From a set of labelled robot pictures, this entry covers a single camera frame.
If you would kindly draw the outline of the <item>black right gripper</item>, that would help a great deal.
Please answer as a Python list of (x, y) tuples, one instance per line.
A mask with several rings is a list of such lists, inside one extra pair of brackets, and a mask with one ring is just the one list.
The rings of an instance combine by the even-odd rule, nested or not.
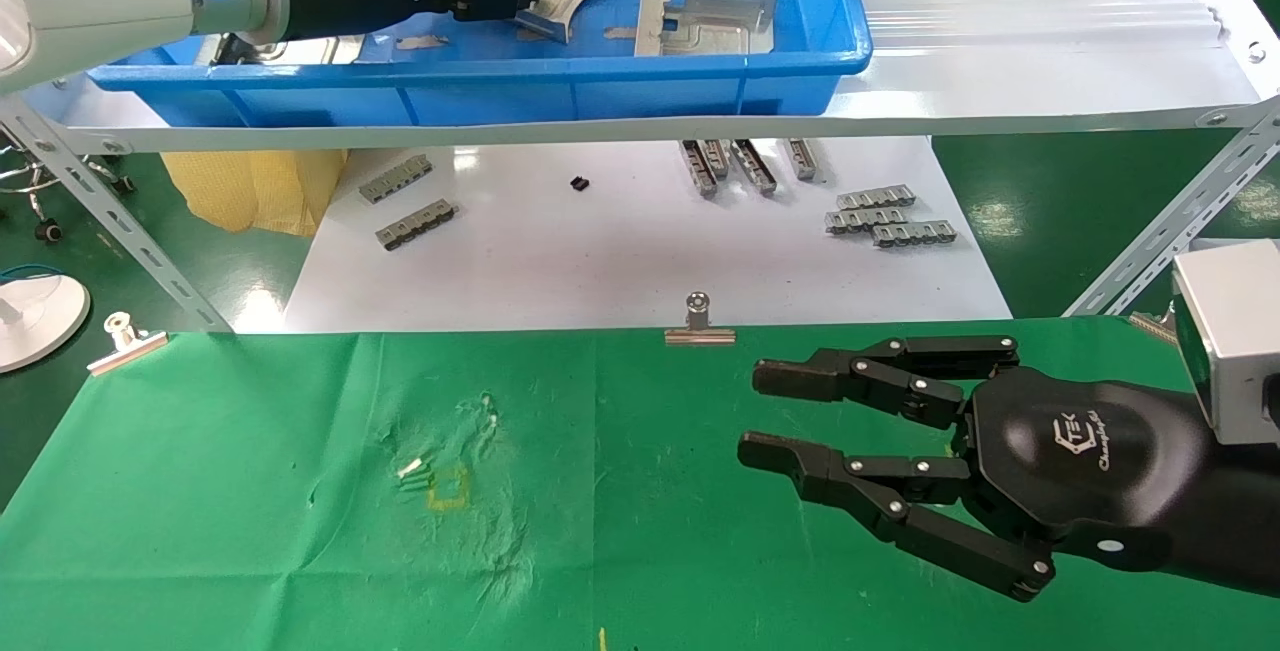
[[(755, 431), (740, 437), (739, 460), (786, 475), (804, 503), (847, 513), (879, 542), (1023, 604), (1056, 577), (1044, 550), (1123, 572), (1206, 572), (1212, 542), (1192, 506), (1216, 441), (1194, 396), (1002, 370), (1016, 365), (1019, 344), (1004, 335), (899, 336), (759, 359), (751, 388), (762, 395), (855, 402), (929, 428), (956, 425), (965, 391), (955, 382), (988, 381), (972, 391), (957, 434), (969, 464), (850, 457)], [(960, 501), (996, 536), (937, 509)]]

